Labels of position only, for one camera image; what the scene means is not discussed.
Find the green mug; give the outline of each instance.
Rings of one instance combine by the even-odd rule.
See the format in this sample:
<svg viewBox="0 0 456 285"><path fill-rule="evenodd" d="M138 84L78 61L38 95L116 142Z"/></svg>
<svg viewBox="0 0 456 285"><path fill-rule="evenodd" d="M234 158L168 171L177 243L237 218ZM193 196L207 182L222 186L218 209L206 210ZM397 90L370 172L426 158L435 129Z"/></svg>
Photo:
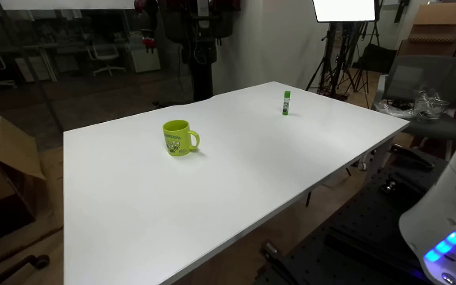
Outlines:
<svg viewBox="0 0 456 285"><path fill-rule="evenodd" d="M182 156L188 152L196 152L199 144L199 136L196 131L190 129L187 120L169 120L163 125L165 141L168 153L173 156Z"/></svg>

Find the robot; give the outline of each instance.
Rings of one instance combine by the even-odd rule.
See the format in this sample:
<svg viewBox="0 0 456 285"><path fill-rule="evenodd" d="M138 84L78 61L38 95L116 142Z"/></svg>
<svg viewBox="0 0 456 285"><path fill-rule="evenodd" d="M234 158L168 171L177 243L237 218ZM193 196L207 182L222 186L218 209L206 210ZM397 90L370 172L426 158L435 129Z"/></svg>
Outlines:
<svg viewBox="0 0 456 285"><path fill-rule="evenodd" d="M399 229L434 283L456 285L456 152L435 185L401 215Z"/></svg>

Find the softbox light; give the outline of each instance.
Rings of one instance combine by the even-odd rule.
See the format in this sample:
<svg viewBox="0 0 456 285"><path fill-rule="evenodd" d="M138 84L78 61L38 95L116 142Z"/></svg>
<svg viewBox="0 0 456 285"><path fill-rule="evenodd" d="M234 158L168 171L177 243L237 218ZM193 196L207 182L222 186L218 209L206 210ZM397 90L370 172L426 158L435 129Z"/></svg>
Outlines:
<svg viewBox="0 0 456 285"><path fill-rule="evenodd" d="M318 22L375 20L374 0L313 0Z"/></svg>

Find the table top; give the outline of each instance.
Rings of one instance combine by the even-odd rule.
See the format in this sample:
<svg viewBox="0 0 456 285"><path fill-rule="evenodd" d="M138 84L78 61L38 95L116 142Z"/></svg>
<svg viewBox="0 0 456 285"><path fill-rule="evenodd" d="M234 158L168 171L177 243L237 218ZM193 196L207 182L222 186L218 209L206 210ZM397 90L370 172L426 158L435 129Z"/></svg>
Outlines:
<svg viewBox="0 0 456 285"><path fill-rule="evenodd" d="M168 155L173 118L199 152ZM174 281L405 125L269 82L66 131L65 283Z"/></svg>

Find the white panel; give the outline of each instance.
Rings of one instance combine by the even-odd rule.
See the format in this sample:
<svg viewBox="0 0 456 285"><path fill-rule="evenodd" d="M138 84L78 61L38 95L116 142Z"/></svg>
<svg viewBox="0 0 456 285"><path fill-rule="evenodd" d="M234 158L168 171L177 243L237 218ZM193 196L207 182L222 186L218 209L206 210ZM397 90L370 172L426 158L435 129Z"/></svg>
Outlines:
<svg viewBox="0 0 456 285"><path fill-rule="evenodd" d="M9 9L133 9L133 0L0 0Z"/></svg>
<svg viewBox="0 0 456 285"><path fill-rule="evenodd" d="M374 20L374 0L313 0L318 22Z"/></svg>

